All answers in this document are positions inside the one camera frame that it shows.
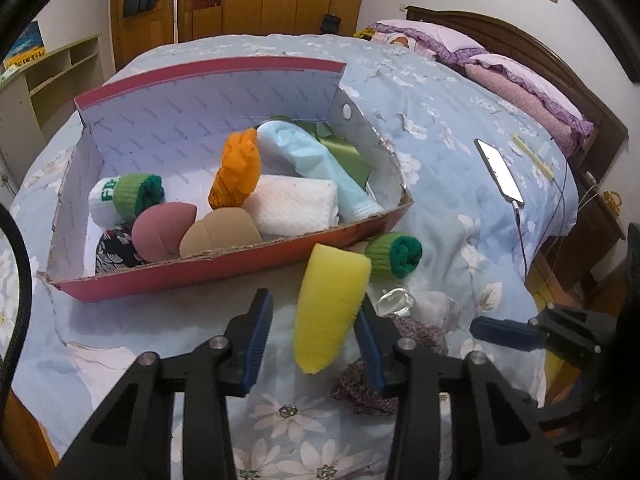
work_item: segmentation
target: cardboard box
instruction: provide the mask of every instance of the cardboard box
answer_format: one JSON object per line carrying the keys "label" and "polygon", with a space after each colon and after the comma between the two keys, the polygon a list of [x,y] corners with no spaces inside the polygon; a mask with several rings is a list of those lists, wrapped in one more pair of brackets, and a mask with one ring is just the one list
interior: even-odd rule
{"label": "cardboard box", "polygon": [[[234,57],[175,65],[76,98],[84,130],[60,188],[47,281],[81,301],[210,282],[308,258],[317,243],[347,247],[389,231],[412,204],[394,154],[338,84],[343,63],[296,57]],[[351,109],[351,117],[344,107]],[[385,213],[327,231],[258,246],[209,251],[95,276],[102,230],[88,195],[103,177],[162,176],[166,200],[210,212],[207,195],[228,134],[274,115],[325,121],[374,168],[369,185]],[[269,171],[263,164],[263,173]]]}

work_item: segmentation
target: blue floral bedspread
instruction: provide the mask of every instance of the blue floral bedspread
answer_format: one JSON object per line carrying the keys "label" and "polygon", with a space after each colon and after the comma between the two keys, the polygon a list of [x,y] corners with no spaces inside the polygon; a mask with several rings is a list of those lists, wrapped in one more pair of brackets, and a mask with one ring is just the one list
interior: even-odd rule
{"label": "blue floral bedspread", "polygon": [[[414,280],[460,309],[459,322],[449,326],[450,354],[482,349],[514,386],[543,396],[542,352],[474,341],[468,327],[479,314],[520,321],[536,314],[523,284],[513,210],[498,192],[474,139],[499,148],[516,177],[526,202],[522,226],[530,262],[543,237],[565,234],[576,217],[574,180],[570,171],[565,173],[564,158],[549,134],[517,108],[441,64],[407,49],[351,38],[222,36],[162,46],[139,56],[114,79],[192,60],[247,55],[348,63],[341,86],[395,149],[415,198],[398,226],[424,247]],[[231,317],[247,309],[255,289],[265,286],[273,292],[276,312],[261,375],[247,398],[228,401],[239,477],[382,478],[393,419],[353,415],[350,405],[328,397],[335,378],[358,357],[354,338],[318,376],[304,376],[294,364],[291,333],[303,264],[97,304],[82,304],[43,284],[56,192],[80,133],[76,113],[35,161],[12,206],[34,278],[30,328],[14,390],[47,428],[56,449],[65,451],[137,354],[191,351],[221,333]],[[546,160],[555,182],[510,142],[512,133],[536,148],[550,142]],[[0,243],[4,348],[14,326],[17,280],[12,255],[6,242]],[[174,478],[180,476],[179,411],[172,443]],[[448,411],[445,398],[443,471],[451,454]]]}

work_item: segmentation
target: light blue towel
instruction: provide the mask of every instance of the light blue towel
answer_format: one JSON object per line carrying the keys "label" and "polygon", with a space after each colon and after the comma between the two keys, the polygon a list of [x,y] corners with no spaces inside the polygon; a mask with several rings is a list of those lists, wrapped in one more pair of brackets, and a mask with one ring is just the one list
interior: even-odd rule
{"label": "light blue towel", "polygon": [[338,211],[345,222],[355,222],[383,209],[365,193],[320,142],[295,124],[267,121],[258,127],[258,148],[288,160],[307,178],[333,180],[338,186]]}

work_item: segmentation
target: smartphone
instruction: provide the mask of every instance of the smartphone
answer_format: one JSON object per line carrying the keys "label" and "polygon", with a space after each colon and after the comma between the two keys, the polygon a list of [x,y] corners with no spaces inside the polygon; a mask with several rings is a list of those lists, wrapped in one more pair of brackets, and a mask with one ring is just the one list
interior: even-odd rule
{"label": "smartphone", "polygon": [[484,140],[476,139],[474,142],[504,199],[507,202],[517,202],[520,207],[524,206],[518,185],[498,149]]}

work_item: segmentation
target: bookshelf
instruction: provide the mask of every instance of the bookshelf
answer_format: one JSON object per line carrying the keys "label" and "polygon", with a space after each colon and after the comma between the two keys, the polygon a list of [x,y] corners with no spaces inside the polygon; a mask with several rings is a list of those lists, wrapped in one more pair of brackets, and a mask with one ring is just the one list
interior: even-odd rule
{"label": "bookshelf", "polygon": [[76,111],[74,97],[104,83],[98,37],[47,52],[0,84],[0,152],[16,184]]}

